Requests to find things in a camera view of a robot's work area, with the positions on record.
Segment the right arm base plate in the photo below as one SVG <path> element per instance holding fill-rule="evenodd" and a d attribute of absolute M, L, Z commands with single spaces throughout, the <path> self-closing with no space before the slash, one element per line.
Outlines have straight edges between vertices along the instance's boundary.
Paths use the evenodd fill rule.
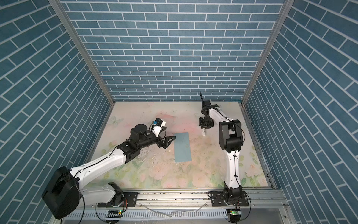
<path fill-rule="evenodd" d="M 249 199 L 243 190 L 236 193 L 212 190 L 207 192 L 207 195 L 213 207 L 249 206 Z"/>

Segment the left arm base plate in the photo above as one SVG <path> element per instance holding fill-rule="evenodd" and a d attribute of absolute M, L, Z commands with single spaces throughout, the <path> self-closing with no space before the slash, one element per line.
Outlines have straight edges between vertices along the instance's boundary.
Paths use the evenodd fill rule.
<path fill-rule="evenodd" d="M 135 207 L 138 199 L 138 192 L 124 192 L 116 194 L 108 203 L 98 203 L 99 208 L 131 208 Z"/>

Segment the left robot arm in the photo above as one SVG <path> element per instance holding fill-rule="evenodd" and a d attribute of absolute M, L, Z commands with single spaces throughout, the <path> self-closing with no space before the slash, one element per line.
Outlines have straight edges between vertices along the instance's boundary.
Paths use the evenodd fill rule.
<path fill-rule="evenodd" d="M 176 136 L 161 137 L 160 133 L 165 131 L 165 126 L 148 129 L 145 124 L 138 124 L 131 129 L 127 140 L 106 155 L 70 169 L 65 166 L 58 168 L 42 193 L 42 199 L 52 215 L 62 219 L 77 208 L 98 203 L 126 208 L 124 193 L 117 184 L 110 182 L 94 188 L 86 188 L 86 185 L 106 172 L 129 163 L 143 148 L 151 145 L 168 148 Z"/>

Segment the teal envelope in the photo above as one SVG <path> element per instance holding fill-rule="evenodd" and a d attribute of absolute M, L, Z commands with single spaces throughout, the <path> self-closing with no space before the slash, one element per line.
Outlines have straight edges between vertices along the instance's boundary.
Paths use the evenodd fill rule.
<path fill-rule="evenodd" d="M 176 163 L 192 161 L 189 133 L 176 133 L 174 136 L 176 137 L 174 140 L 174 161 Z"/>

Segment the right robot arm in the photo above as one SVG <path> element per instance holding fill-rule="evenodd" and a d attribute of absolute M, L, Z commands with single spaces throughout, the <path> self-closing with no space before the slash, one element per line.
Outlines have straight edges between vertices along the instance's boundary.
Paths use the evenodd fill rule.
<path fill-rule="evenodd" d="M 238 119 L 229 118 L 217 104 L 201 100 L 199 126 L 202 135 L 206 130 L 218 127 L 219 146 L 224 151 L 227 162 L 227 174 L 224 180 L 223 200 L 230 206 L 248 206 L 249 197 L 244 191 L 239 178 L 239 156 L 246 136 Z"/>

